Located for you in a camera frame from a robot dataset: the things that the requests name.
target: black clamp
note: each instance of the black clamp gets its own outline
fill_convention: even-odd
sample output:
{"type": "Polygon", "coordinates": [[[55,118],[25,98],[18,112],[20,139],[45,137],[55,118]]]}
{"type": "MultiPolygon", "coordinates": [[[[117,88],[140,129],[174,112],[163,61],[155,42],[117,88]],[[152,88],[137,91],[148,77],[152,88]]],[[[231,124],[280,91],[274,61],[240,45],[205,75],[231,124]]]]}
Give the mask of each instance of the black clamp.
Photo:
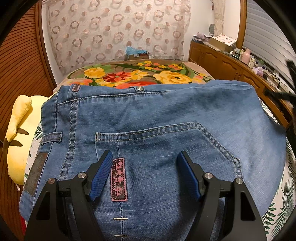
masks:
{"type": "Polygon", "coordinates": [[[99,197],[113,164],[110,151],[98,162],[74,178],[57,181],[50,178],[43,187],[31,213],[25,241],[73,241],[66,209],[66,197],[72,199],[77,228],[82,241],[104,241],[94,216],[91,201],[99,197]]]}
{"type": "MultiPolygon", "coordinates": [[[[74,178],[57,181],[50,178],[31,213],[25,241],[74,241],[67,216],[65,198],[71,198],[77,228],[82,241],[104,241],[93,214],[91,201],[99,197],[112,167],[113,156],[105,151],[98,162],[74,178]]],[[[185,151],[177,164],[190,194],[201,202],[186,241],[209,241],[216,219],[219,198],[225,197],[220,241],[266,241],[265,231],[255,203],[240,178],[233,182],[218,180],[204,172],[185,151]]]]}
{"type": "Polygon", "coordinates": [[[219,198],[225,197],[220,241],[266,241],[258,209],[241,178],[233,182],[217,179],[192,162],[185,151],[177,158],[187,188],[202,203],[186,241],[208,241],[214,227],[219,198]]]}

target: bed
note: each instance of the bed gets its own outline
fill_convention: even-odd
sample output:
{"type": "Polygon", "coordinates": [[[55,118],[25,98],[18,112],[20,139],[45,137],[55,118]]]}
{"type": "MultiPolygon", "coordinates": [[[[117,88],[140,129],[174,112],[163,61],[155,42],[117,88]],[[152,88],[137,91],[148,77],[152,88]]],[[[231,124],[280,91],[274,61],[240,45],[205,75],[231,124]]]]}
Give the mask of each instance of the bed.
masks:
{"type": "MultiPolygon", "coordinates": [[[[202,67],[191,62],[172,60],[147,59],[141,61],[109,62],[79,68],[70,73],[53,91],[57,92],[62,85],[106,86],[118,89],[150,84],[205,84],[213,80],[212,76],[202,67]]],[[[260,103],[267,115],[275,116],[269,108],[260,103]]],[[[42,125],[36,127],[25,168],[24,184],[29,176],[34,159],[42,139],[42,125]]],[[[282,180],[269,209],[262,217],[268,240],[272,240],[281,230],[296,204],[295,190],[295,155],[287,139],[286,162],[282,180]]]]}

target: brown leather label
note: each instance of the brown leather label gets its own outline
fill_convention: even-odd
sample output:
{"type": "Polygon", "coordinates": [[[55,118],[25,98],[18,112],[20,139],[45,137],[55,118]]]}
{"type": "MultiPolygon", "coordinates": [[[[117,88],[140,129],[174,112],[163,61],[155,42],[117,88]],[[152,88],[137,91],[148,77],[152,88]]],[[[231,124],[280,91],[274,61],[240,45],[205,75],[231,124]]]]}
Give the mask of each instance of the brown leather label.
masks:
{"type": "Polygon", "coordinates": [[[79,89],[80,89],[80,85],[79,85],[79,84],[75,84],[75,85],[73,86],[73,88],[72,88],[72,91],[73,91],[73,92],[78,92],[79,89]]]}
{"type": "Polygon", "coordinates": [[[31,196],[35,195],[37,184],[40,179],[41,171],[47,155],[48,153],[46,152],[39,152],[30,170],[29,176],[24,186],[24,190],[26,190],[31,196]]]}

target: blue denim jeans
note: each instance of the blue denim jeans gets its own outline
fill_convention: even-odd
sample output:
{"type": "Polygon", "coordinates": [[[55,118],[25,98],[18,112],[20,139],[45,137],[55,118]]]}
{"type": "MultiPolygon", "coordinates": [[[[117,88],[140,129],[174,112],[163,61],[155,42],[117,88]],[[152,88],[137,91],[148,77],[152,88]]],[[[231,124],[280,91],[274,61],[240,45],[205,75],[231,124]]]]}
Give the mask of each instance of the blue denim jeans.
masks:
{"type": "MultiPolygon", "coordinates": [[[[176,166],[182,150],[218,179],[242,178],[260,215],[283,173],[285,130],[267,117],[254,88],[244,82],[149,85],[143,91],[62,86],[41,112],[43,134],[55,134],[42,140],[34,163],[40,172],[30,172],[35,182],[22,193],[26,220],[50,177],[71,179],[105,150],[125,160],[127,195],[126,201],[112,201],[109,178],[92,204],[106,240],[185,240],[199,206],[176,166]]],[[[213,239],[222,209],[221,199],[213,239]]],[[[68,212],[79,239],[70,203],[68,212]]]]}

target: silver screw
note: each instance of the silver screw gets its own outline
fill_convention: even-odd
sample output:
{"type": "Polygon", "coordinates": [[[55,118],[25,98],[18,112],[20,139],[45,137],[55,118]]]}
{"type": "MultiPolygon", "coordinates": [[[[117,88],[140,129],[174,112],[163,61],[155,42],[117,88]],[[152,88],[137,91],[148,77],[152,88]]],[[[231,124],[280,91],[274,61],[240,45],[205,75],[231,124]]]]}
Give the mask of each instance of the silver screw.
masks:
{"type": "Polygon", "coordinates": [[[47,181],[49,184],[53,184],[54,182],[55,182],[55,179],[54,178],[50,178],[50,179],[48,179],[48,181],[47,181]]]}
{"type": "Polygon", "coordinates": [[[138,91],[143,91],[143,90],[144,90],[144,88],[143,88],[142,86],[137,86],[136,89],[137,89],[138,91]]]}
{"type": "Polygon", "coordinates": [[[205,178],[211,179],[211,178],[213,178],[213,175],[211,173],[207,172],[207,173],[205,173],[205,178]]]}
{"type": "Polygon", "coordinates": [[[235,179],[235,182],[236,182],[237,184],[243,184],[243,180],[240,179],[240,178],[235,179]]]}
{"type": "Polygon", "coordinates": [[[86,174],[85,172],[81,172],[78,174],[78,178],[85,178],[86,174]]]}

